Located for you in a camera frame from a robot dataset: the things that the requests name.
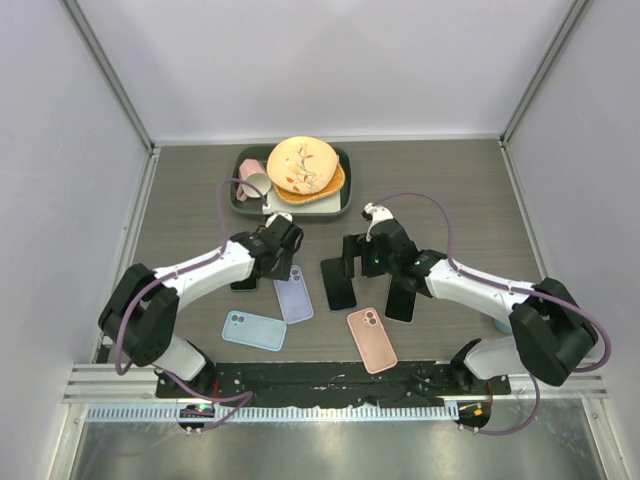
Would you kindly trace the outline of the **lilac phone case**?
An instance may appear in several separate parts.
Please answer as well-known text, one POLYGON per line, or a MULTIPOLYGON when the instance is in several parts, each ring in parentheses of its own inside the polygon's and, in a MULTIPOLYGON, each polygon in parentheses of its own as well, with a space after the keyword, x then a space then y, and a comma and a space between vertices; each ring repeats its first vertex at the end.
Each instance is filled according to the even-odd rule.
POLYGON ((274 287, 282 319, 286 324, 297 324, 314 316, 311 298, 299 266, 291 267, 287 280, 275 280, 274 287))

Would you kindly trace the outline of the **blue phone black screen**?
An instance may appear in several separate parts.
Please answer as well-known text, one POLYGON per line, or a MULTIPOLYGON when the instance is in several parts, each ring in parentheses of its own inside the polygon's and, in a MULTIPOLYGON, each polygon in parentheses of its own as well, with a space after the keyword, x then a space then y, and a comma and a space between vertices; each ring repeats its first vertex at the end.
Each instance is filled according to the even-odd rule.
POLYGON ((341 259, 322 260, 320 269, 329 309, 338 312, 355 308, 356 296, 351 279, 344 274, 341 259))

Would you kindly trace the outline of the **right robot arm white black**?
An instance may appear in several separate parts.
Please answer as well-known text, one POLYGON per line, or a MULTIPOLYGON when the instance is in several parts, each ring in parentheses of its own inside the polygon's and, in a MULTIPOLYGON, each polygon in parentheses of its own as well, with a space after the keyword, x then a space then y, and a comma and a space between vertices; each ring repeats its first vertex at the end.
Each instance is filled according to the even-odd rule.
POLYGON ((560 386, 600 340, 565 286, 545 278, 537 284, 510 281, 467 269, 449 255, 419 249, 395 219, 343 238, 341 274, 387 275, 387 318, 409 323, 417 296, 446 300, 490 317, 505 331, 499 339, 469 341, 453 357, 451 380, 472 395, 501 375, 529 374, 560 386))

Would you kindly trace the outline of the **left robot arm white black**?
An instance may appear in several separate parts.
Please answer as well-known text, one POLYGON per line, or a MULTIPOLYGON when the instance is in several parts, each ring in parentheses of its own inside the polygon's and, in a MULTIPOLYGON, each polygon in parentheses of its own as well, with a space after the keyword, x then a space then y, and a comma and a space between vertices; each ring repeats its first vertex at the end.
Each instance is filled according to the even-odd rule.
POLYGON ((153 366, 160 378, 193 399, 214 393, 216 367, 199 348, 175 333, 178 313, 222 287, 248 279, 285 280, 304 238, 290 215, 275 213, 254 232, 174 266, 127 268, 98 318, 114 342, 116 372, 153 366))

